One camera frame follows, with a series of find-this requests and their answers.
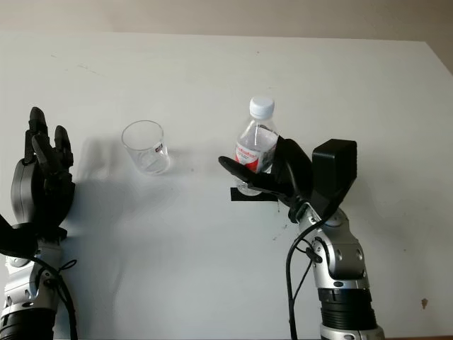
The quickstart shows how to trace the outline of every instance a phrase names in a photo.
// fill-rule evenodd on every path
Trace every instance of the white table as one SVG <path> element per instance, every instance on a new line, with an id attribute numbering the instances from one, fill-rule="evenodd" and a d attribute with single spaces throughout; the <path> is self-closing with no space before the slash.
<path id="1" fill-rule="evenodd" d="M 357 140 L 342 207 L 386 335 L 453 333 L 453 77 L 425 43 L 2 33 L 0 211 L 15 222 L 9 188 L 39 106 L 74 152 L 62 226 L 64 257 L 79 260 L 65 277 L 80 337 L 289 338 L 284 267 L 297 226 L 281 204 L 231 203 L 217 163 L 255 94 L 275 98 L 280 132 L 308 154 L 331 137 Z M 112 147 L 143 118 L 164 127 L 163 176 L 137 175 Z M 305 263 L 294 262 L 295 280 Z M 0 287 L 6 278 L 0 266 Z M 319 322 L 310 274 L 300 337 L 318 338 Z M 67 336 L 63 306 L 55 330 Z"/>

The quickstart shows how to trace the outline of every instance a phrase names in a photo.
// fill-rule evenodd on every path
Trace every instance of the black wire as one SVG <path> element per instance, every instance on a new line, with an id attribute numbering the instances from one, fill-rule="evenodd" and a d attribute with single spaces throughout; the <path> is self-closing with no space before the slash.
<path id="1" fill-rule="evenodd" d="M 302 241 L 304 241 L 311 248 L 311 250 L 313 250 L 313 246 L 310 242 L 308 242 L 306 239 L 302 239 Z"/>
<path id="2" fill-rule="evenodd" d="M 77 264 L 77 260 L 73 259 L 71 261 L 66 262 L 63 266 L 59 267 L 58 272 L 65 271 L 67 269 L 71 269 Z"/>
<path id="3" fill-rule="evenodd" d="M 305 273 L 304 273 L 304 275 L 302 276 L 302 279 L 300 280 L 299 286 L 298 286 L 297 289 L 296 289 L 296 293 L 295 293 L 294 296 L 292 297 L 292 299 L 293 299 L 294 301 L 296 301 L 297 294 L 299 294 L 299 290 L 300 290 L 300 288 L 302 287 L 302 283 L 304 283 L 305 278 L 306 278 L 306 275 L 309 273 L 310 267 L 311 267 L 312 264 L 313 264 L 313 261 L 310 260 L 310 263 L 309 263 L 309 265 L 306 267 Z"/>
<path id="4" fill-rule="evenodd" d="M 44 273 L 44 271 L 45 271 L 45 268 L 41 267 L 40 270 L 38 271 L 38 274 L 36 274 L 36 279 L 35 279 L 36 289 L 39 289 L 39 287 L 40 287 L 41 275 L 42 275 L 42 273 Z"/>
<path id="5" fill-rule="evenodd" d="M 316 228 L 323 225 L 327 219 L 320 220 L 314 225 L 306 228 L 303 232 L 300 233 L 298 237 L 292 242 L 291 248 L 289 248 L 288 255 L 286 258 L 286 286 L 288 291 L 288 307 L 289 307 L 289 329 L 291 331 L 291 339 L 297 340 L 297 329 L 296 329 L 296 319 L 294 317 L 294 297 L 292 296 L 292 283 L 291 283 L 291 259 L 294 251 L 296 250 L 299 243 L 307 236 L 310 232 L 314 231 Z"/>
<path id="6" fill-rule="evenodd" d="M 33 262 L 39 264 L 40 266 L 44 267 L 45 270 L 49 271 L 52 274 L 52 276 L 55 278 L 55 280 L 57 281 L 58 294 L 60 295 L 61 298 L 62 298 L 62 294 L 65 296 L 65 298 L 62 298 L 62 301 L 63 301 L 64 306 L 66 307 L 66 309 L 68 311 L 68 315 L 69 315 L 69 331 L 71 334 L 70 335 L 71 340 L 77 340 L 78 336 L 77 336 L 77 328 L 76 328 L 76 311 L 74 309 L 74 303 L 72 302 L 71 294 L 69 293 L 68 287 L 66 286 L 66 283 L 64 282 L 63 277 L 61 277 L 59 274 L 59 270 L 53 268 L 47 262 L 45 262 L 41 259 L 38 259 L 34 256 L 27 256 L 27 257 L 23 257 L 23 258 L 27 259 L 29 261 L 33 261 Z M 75 263 L 71 264 L 69 266 L 69 268 L 71 268 L 74 265 L 75 265 Z"/>

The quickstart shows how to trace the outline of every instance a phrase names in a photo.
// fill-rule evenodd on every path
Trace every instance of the black tape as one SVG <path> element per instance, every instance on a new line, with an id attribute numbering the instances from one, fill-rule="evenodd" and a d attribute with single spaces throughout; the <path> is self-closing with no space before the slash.
<path id="1" fill-rule="evenodd" d="M 270 193 L 260 193 L 256 196 L 247 196 L 241 193 L 238 188 L 230 188 L 231 201 L 251 201 L 251 202 L 277 202 L 278 199 L 276 196 L 271 195 Z"/>

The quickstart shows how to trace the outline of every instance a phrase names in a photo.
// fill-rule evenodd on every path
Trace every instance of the robotic arm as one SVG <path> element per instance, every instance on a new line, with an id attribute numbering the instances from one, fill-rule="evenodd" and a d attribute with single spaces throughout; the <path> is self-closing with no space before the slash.
<path id="1" fill-rule="evenodd" d="M 10 226 L 0 216 L 0 253 L 7 256 L 9 272 L 0 339 L 52 339 L 59 296 L 68 309 L 71 339 L 77 339 L 72 299 L 55 269 L 67 235 L 59 225 L 74 197 L 71 144 L 67 131 L 57 126 L 55 148 L 50 146 L 39 108 L 31 110 L 29 127 L 11 187 L 18 224 Z"/>
<path id="2" fill-rule="evenodd" d="M 371 307 L 362 247 L 339 209 L 357 177 L 357 143 L 329 140 L 313 151 L 310 161 L 296 142 L 279 137 L 271 174 L 255 174 L 228 157 L 220 157 L 219 162 L 249 188 L 277 196 L 289 206 L 290 220 L 299 224 L 301 234 L 286 263 L 292 340 L 297 339 L 294 301 L 300 285 L 293 295 L 290 268 L 303 240 L 309 245 L 304 252 L 313 264 L 321 302 L 321 339 L 383 340 L 384 331 Z"/>

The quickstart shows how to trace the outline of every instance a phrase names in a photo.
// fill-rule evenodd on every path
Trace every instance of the empty glass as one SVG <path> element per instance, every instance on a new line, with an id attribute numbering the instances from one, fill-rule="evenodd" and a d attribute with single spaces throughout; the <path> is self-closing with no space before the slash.
<path id="1" fill-rule="evenodd" d="M 164 130 L 152 120 L 129 124 L 121 136 L 122 144 L 137 168 L 146 174 L 161 174 L 170 164 Z"/>

